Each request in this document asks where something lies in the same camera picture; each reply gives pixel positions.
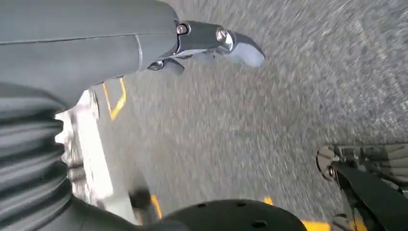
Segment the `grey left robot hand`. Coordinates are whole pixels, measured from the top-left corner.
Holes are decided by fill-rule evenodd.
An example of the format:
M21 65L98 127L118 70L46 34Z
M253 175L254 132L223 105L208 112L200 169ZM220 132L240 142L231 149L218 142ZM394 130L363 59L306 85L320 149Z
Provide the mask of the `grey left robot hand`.
M57 113L110 78L182 72L177 58L218 53L259 67L261 48L220 25L182 21L159 0L0 3L0 228L3 231L303 231L260 201L215 200L135 225L73 195Z

